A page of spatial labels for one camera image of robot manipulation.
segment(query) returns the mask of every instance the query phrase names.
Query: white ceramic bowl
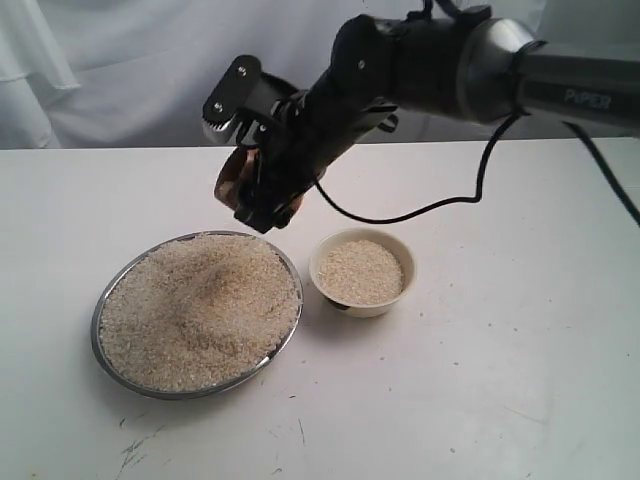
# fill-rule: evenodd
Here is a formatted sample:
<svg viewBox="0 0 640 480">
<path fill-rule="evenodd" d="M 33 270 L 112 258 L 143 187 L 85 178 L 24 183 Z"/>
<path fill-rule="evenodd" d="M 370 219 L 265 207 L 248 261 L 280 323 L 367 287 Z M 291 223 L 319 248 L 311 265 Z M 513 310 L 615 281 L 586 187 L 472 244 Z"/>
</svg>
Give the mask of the white ceramic bowl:
<svg viewBox="0 0 640 480">
<path fill-rule="evenodd" d="M 345 303 L 343 300 L 338 300 L 327 293 L 322 287 L 321 283 L 318 281 L 318 270 L 320 269 L 320 265 L 326 258 L 327 254 L 335 249 L 338 245 L 358 240 L 370 240 L 379 245 L 382 245 L 398 259 L 398 262 L 400 262 L 400 267 L 402 268 L 402 273 L 404 275 L 404 286 L 402 288 L 402 292 L 400 292 L 400 295 L 398 295 L 393 300 L 376 305 Z M 329 303 L 331 303 L 331 305 L 336 307 L 338 310 L 352 317 L 376 317 L 391 310 L 391 308 L 407 294 L 416 277 L 416 263 L 413 259 L 413 255 L 411 254 L 411 250 L 409 250 L 409 247 L 407 247 L 396 237 L 379 230 L 373 230 L 369 228 L 356 228 L 338 232 L 328 238 L 325 238 L 311 254 L 311 259 L 309 261 L 309 275 L 311 276 L 311 281 L 313 282 L 313 284 L 318 290 L 320 290 L 320 293 L 322 293 L 322 295 L 324 295 Z"/>
</svg>

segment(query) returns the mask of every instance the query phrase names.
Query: rice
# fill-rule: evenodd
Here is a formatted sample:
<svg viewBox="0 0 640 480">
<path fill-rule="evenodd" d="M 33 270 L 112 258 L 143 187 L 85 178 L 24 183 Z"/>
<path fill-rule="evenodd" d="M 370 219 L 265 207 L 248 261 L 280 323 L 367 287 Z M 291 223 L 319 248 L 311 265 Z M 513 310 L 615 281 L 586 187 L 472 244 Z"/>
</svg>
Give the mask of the rice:
<svg viewBox="0 0 640 480">
<path fill-rule="evenodd" d="M 161 246 L 125 275 L 105 303 L 100 340 L 129 381 L 194 391 L 257 365 L 291 331 L 299 307 L 269 244 L 200 235 Z"/>
<path fill-rule="evenodd" d="M 349 305 L 377 305 L 402 292 L 404 278 L 396 257 L 369 240 L 346 242 L 331 250 L 318 270 L 320 286 Z"/>
</svg>

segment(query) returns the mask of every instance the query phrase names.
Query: metal plate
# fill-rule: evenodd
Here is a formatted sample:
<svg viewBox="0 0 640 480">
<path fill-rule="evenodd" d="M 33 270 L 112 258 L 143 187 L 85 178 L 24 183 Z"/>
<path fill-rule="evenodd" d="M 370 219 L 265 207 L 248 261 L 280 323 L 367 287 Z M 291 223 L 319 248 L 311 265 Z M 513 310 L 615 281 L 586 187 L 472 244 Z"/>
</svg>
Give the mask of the metal plate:
<svg viewBox="0 0 640 480">
<path fill-rule="evenodd" d="M 93 349 L 93 353 L 96 359 L 98 360 L 98 363 L 104 369 L 104 371 L 107 372 L 114 380 L 116 380 L 121 385 L 124 385 L 129 390 L 133 390 L 134 392 L 139 393 L 140 395 L 144 395 L 146 397 L 152 397 L 152 398 L 159 398 L 161 400 L 188 400 L 191 398 L 204 397 L 207 395 L 213 395 L 214 393 L 220 393 L 220 392 L 224 392 L 225 390 L 229 390 L 230 388 L 240 385 L 242 382 L 248 380 L 249 378 L 254 376 L 256 373 L 258 373 L 260 370 L 262 370 L 264 367 L 269 365 L 269 363 L 271 363 L 271 361 L 275 358 L 275 356 L 289 342 L 289 340 L 293 336 L 293 332 L 295 332 L 296 327 L 298 326 L 300 314 L 302 313 L 302 300 L 303 300 L 302 282 L 300 281 L 300 276 L 298 275 L 298 272 L 296 271 L 295 267 L 291 263 L 291 260 L 289 260 L 287 256 L 282 251 L 280 251 L 280 249 L 278 249 L 277 247 L 269 243 L 269 246 L 271 247 L 271 249 L 278 254 L 278 256 L 280 257 L 280 261 L 283 263 L 283 265 L 291 275 L 291 278 L 293 279 L 293 282 L 295 284 L 298 299 L 300 301 L 300 305 L 298 306 L 298 313 L 296 315 L 296 321 L 293 324 L 293 327 L 271 353 L 269 353 L 265 358 L 263 358 L 260 362 L 258 362 L 258 364 L 255 367 L 253 367 L 251 370 L 248 370 L 235 378 L 227 380 L 226 382 L 212 385 L 210 387 L 206 387 L 200 390 L 183 391 L 183 392 L 168 392 L 164 390 L 154 390 L 152 388 L 147 388 L 147 387 L 137 385 L 131 382 L 130 380 L 126 379 L 122 375 L 120 375 L 120 373 L 113 367 L 113 365 L 111 365 L 111 362 L 105 355 L 105 352 L 102 348 L 102 342 L 100 341 L 100 324 L 102 320 L 102 310 L 104 308 L 104 305 L 107 299 L 109 298 L 109 295 L 111 294 L 113 289 L 118 285 L 118 283 L 125 277 L 125 275 L 138 263 L 144 260 L 150 253 L 155 252 L 158 248 L 160 248 L 162 245 L 165 245 L 167 243 L 186 242 L 194 239 L 198 235 L 237 235 L 237 236 L 243 236 L 243 237 L 253 237 L 253 235 L 249 235 L 246 233 L 230 232 L 230 231 L 223 230 L 223 231 L 207 231 L 207 232 L 192 233 L 189 235 L 183 235 L 177 238 L 173 238 L 171 240 L 167 240 L 166 242 L 162 242 L 156 245 L 155 247 L 150 248 L 143 254 L 139 255 L 137 258 L 129 262 L 129 264 L 125 266 L 122 270 L 120 270 L 120 272 L 114 277 L 114 279 L 111 280 L 111 282 L 109 282 L 109 285 L 107 285 L 107 288 L 105 288 L 104 292 L 100 296 L 100 299 L 98 300 L 96 309 L 93 312 L 93 318 L 91 321 L 91 347 Z"/>
</svg>

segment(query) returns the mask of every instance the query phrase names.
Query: black cable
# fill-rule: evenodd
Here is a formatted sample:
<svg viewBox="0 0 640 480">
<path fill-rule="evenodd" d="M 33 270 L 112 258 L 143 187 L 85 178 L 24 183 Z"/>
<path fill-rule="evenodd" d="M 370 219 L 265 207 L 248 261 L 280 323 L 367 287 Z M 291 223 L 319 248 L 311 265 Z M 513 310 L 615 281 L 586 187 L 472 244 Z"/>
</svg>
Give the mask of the black cable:
<svg viewBox="0 0 640 480">
<path fill-rule="evenodd" d="M 613 193 L 616 194 L 616 196 L 618 197 L 618 200 L 622 202 L 622 204 L 624 205 L 624 208 L 626 208 L 627 212 L 629 212 L 629 215 L 631 215 L 631 217 L 638 224 L 638 227 L 640 227 L 640 211 L 638 211 L 638 208 L 635 206 L 633 201 L 627 195 L 627 192 L 624 191 L 624 189 L 616 179 L 615 175 L 611 171 L 611 168 L 607 164 L 607 161 L 604 159 L 604 156 L 602 155 L 602 153 L 600 153 L 600 150 L 598 150 L 598 147 L 596 147 L 596 144 L 593 143 L 593 140 L 591 140 L 591 138 L 589 138 L 589 135 L 587 135 L 587 132 L 585 132 L 578 125 L 574 123 L 569 123 L 569 122 L 562 122 L 562 123 L 564 123 L 567 127 L 569 127 L 569 129 L 573 133 L 575 133 L 576 137 L 578 137 L 582 141 L 584 146 L 587 147 L 587 150 L 589 150 L 589 153 L 593 156 L 593 159 L 596 161 L 596 164 L 598 165 L 598 167 L 600 167 L 600 171 L 602 172 L 602 174 L 604 175 L 604 178 L 609 183 L 609 186 L 613 190 Z"/>
<path fill-rule="evenodd" d="M 399 217 L 394 218 L 384 218 L 384 219 L 371 219 L 361 217 L 359 215 L 354 215 L 353 213 L 347 212 L 344 208 L 340 207 L 336 202 L 334 202 L 327 192 L 320 186 L 318 180 L 314 180 L 314 184 L 320 192 L 320 195 L 327 201 L 327 203 L 333 207 L 338 213 L 341 213 L 345 217 L 348 217 L 352 220 L 357 220 L 358 222 L 368 223 L 370 225 L 388 225 L 390 223 L 398 223 L 404 222 L 405 220 L 409 220 L 411 218 L 417 217 L 418 215 L 422 215 L 423 213 L 430 212 L 431 210 L 435 210 L 436 208 L 444 207 L 445 205 L 451 205 L 452 203 L 478 203 L 482 200 L 482 189 L 484 187 L 484 176 L 487 171 L 487 164 L 489 163 L 489 157 L 491 156 L 491 152 L 493 147 L 496 145 L 498 140 L 504 135 L 504 133 L 520 118 L 519 114 L 514 114 L 507 118 L 493 133 L 487 145 L 484 147 L 484 151 L 482 152 L 482 158 L 480 159 L 480 166 L 478 167 L 478 176 L 476 178 L 476 193 L 473 197 L 451 197 L 444 200 L 440 200 L 438 202 L 432 203 L 431 205 L 427 205 L 426 207 L 419 208 L 418 210 L 414 210 L 413 212 L 407 213 L 405 215 L 401 215 Z"/>
</svg>

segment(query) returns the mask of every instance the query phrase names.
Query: white backdrop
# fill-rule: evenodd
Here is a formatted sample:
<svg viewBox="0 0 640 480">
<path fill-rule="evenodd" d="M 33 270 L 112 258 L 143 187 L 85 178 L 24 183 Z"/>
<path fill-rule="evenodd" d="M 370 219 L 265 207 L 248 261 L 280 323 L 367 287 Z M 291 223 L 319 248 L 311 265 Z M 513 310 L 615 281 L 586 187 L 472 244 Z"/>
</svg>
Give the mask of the white backdrop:
<svg viewBox="0 0 640 480">
<path fill-rule="evenodd" d="M 496 16 L 536 28 L 545 0 L 491 3 Z M 326 67 L 345 20 L 363 12 L 403 18 L 420 6 L 416 0 L 5 0 L 0 147 L 206 144 L 202 104 L 237 55 L 256 55 L 265 70 L 305 88 Z M 32 38 L 44 40 L 34 45 Z"/>
</svg>

